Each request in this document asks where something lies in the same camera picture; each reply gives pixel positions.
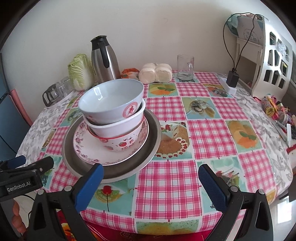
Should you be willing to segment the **left hand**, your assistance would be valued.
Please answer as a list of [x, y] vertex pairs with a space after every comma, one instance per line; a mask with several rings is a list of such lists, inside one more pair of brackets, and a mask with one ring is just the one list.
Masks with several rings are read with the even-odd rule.
[[26, 227], [25, 224], [22, 221], [22, 218], [20, 216], [20, 207], [19, 204], [14, 200], [13, 203], [13, 217], [11, 218], [12, 225], [19, 233], [25, 233]]

